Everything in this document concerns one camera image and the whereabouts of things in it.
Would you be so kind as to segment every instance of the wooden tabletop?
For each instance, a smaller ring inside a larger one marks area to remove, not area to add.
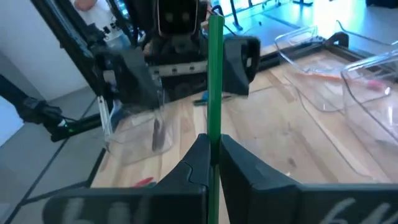
[[[264,48],[264,54],[275,47]],[[347,126],[341,110],[323,112],[286,79],[288,65],[260,72],[248,98],[222,105],[221,132],[229,134],[264,162],[304,183],[373,183],[398,179],[396,155],[367,150]],[[167,152],[122,164],[106,153],[91,187],[132,187],[165,177],[185,155],[198,134],[206,132],[206,107],[193,106],[201,94],[173,102],[178,127]],[[367,116],[359,111],[358,117]],[[229,223],[221,189],[220,223]]]

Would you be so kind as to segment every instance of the orange object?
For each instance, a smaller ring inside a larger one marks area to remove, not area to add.
[[[317,78],[322,79],[325,81],[331,82],[342,82],[343,79],[341,77],[333,76],[333,75],[319,75],[319,74],[312,74],[312,75],[303,75],[307,78]],[[367,89],[374,90],[374,91],[384,91],[386,89],[386,84],[380,80],[347,80],[348,83],[355,83],[359,85],[365,85]]]

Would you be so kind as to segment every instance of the clear plastic cup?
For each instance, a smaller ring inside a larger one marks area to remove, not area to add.
[[[115,105],[105,132],[108,152],[122,164],[132,164],[168,151],[176,143],[176,105],[164,99],[154,110]]]
[[[330,29],[326,28],[304,27],[277,37],[275,44],[285,71],[284,76],[318,110],[337,111],[344,107],[343,80],[340,72],[346,66],[361,60],[361,58],[343,57],[339,52],[350,50],[356,54],[371,57],[373,54],[397,48],[398,45],[382,43],[347,31],[340,22],[331,26]],[[325,45],[325,40],[337,32],[348,36],[348,48],[342,45],[332,45],[332,47]],[[313,50],[298,54],[297,48],[303,46],[306,46],[307,49],[313,47]],[[371,72],[364,72],[363,75],[371,75]],[[377,93],[369,94],[366,100],[375,100],[378,97]]]
[[[371,72],[372,75],[359,73]],[[398,50],[353,64],[341,73],[349,127],[393,181],[398,180]],[[373,83],[369,89],[363,83]],[[369,92],[380,97],[367,101]]]

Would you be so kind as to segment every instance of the green stick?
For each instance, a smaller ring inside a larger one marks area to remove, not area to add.
[[[210,182],[209,219],[208,223],[218,224],[218,205],[220,197],[220,156],[221,136],[221,93],[223,86],[223,27],[224,17],[209,18],[209,51],[208,51],[208,107],[207,134],[211,142],[211,165],[213,180]]]

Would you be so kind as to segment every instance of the plastic storage bin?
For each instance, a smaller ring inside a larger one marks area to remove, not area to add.
[[[296,87],[280,85],[224,101],[221,132],[302,183],[379,182],[363,168],[361,158],[340,152],[307,111],[302,97]],[[350,131],[344,120],[341,125]]]
[[[358,80],[359,73],[372,73]],[[398,50],[360,61],[342,71],[346,122],[365,149],[393,180],[398,180]],[[382,83],[381,97],[366,101],[364,79]]]
[[[160,108],[141,111],[133,105],[115,105],[105,132],[108,152],[131,164],[168,151],[175,144],[176,103],[163,100]]]
[[[347,35],[348,47],[344,46],[343,41],[326,42],[326,39],[337,32]],[[371,57],[372,54],[387,52],[398,47],[395,43],[385,44],[349,32],[339,22],[334,29],[320,30],[317,26],[310,26],[295,30],[277,37],[275,44],[280,54],[284,76],[320,111],[343,109],[343,81],[340,72],[349,64],[363,59],[363,57],[355,59],[349,55],[350,53],[342,54],[342,52],[350,50],[354,54]],[[303,46],[312,50],[301,53],[299,50],[293,50]],[[363,99],[365,101],[377,99],[384,91],[379,89],[377,83],[370,83],[368,88],[373,91],[368,92],[367,98]]]

